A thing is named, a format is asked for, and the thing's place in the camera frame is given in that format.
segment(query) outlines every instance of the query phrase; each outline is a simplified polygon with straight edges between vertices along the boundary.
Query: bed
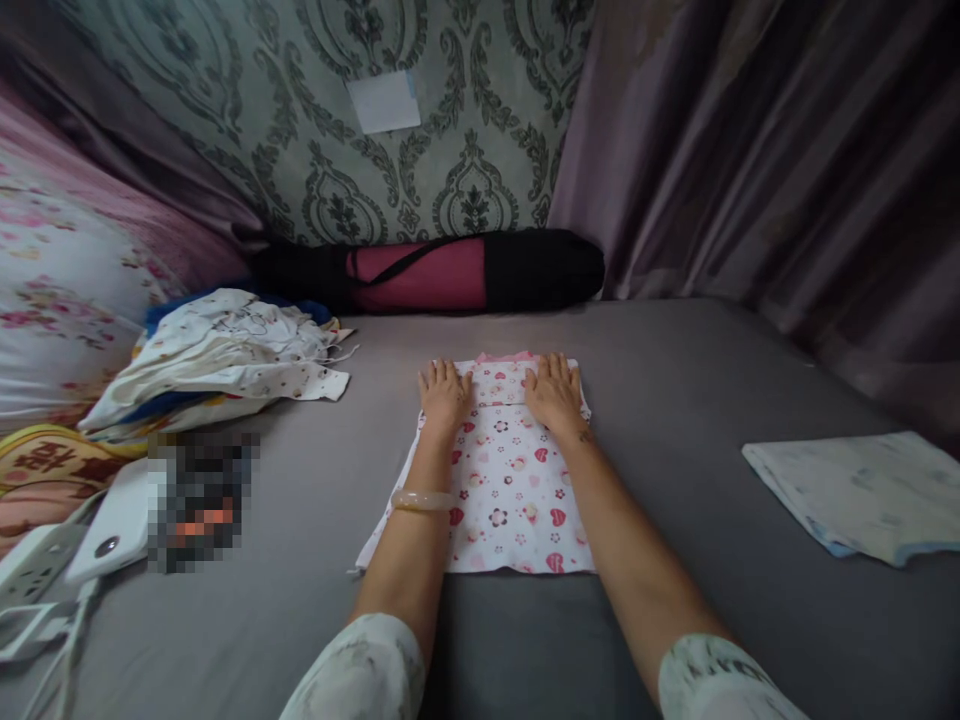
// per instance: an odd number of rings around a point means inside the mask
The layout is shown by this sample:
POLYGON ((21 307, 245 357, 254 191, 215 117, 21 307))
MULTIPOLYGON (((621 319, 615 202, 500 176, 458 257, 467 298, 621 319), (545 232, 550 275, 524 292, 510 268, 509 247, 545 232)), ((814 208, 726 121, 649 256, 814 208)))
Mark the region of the bed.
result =
MULTIPOLYGON (((106 585, 75 718, 267 720, 349 613, 347 573, 403 465, 416 370, 563 349, 624 481, 744 647, 811 718, 960 713, 960 556, 837 560, 740 455, 745 442, 899 429, 762 320, 714 300, 536 316, 360 317, 338 403, 283 402, 259 433, 240 547, 106 585)), ((0 677, 16 717, 43 661, 0 677)), ((654 718, 595 576, 447 576, 421 717, 654 718)))

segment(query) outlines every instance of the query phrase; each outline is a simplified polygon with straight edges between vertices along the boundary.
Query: chinese character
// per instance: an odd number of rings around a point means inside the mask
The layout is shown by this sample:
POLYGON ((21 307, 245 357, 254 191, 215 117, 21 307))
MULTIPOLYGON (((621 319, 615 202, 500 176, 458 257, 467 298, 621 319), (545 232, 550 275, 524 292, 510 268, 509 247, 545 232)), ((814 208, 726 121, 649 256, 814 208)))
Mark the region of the chinese character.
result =
POLYGON ((73 450, 60 443, 42 442, 39 447, 33 448, 26 455, 21 455, 14 460, 13 466, 50 472, 63 467, 68 460, 73 460, 76 456, 73 450))
POLYGON ((119 458, 85 458, 81 462, 83 467, 70 474, 96 483, 105 483, 126 464, 126 461, 119 458))

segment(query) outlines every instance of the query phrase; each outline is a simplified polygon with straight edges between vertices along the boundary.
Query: damask wallpaper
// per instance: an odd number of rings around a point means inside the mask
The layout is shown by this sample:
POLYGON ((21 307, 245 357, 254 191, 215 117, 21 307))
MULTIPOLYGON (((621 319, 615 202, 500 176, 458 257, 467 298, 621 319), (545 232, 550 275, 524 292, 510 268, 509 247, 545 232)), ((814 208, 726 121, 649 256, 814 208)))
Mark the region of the damask wallpaper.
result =
POLYGON ((57 0, 297 242, 542 226, 593 0, 57 0), (344 86, 410 70, 423 124, 363 135, 344 86))

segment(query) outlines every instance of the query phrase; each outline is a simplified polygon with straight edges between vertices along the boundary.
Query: light blue folded cloth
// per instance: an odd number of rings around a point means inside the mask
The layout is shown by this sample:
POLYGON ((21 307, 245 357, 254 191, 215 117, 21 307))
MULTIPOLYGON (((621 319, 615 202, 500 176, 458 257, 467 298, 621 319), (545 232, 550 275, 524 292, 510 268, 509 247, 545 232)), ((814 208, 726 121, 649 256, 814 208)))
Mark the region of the light blue folded cloth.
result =
POLYGON ((836 557, 894 567, 960 551, 960 464, 913 432, 743 446, 787 510, 836 557))

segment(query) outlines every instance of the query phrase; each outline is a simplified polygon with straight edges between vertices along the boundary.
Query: forearm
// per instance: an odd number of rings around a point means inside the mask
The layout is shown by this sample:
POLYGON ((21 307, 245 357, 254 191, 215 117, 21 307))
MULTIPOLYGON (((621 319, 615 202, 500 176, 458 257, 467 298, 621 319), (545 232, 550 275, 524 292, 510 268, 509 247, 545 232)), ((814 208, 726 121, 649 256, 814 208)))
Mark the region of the forearm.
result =
MULTIPOLYGON (((431 427, 420 433, 404 488, 450 491, 454 431, 431 427)), ((400 618, 417 637, 427 666, 433 651, 437 607, 447 560, 449 516, 445 512, 394 510, 367 568, 350 617, 385 613, 400 618)))
POLYGON ((586 423, 556 434, 594 564, 654 701, 660 662, 684 635, 730 633, 610 466, 586 423))

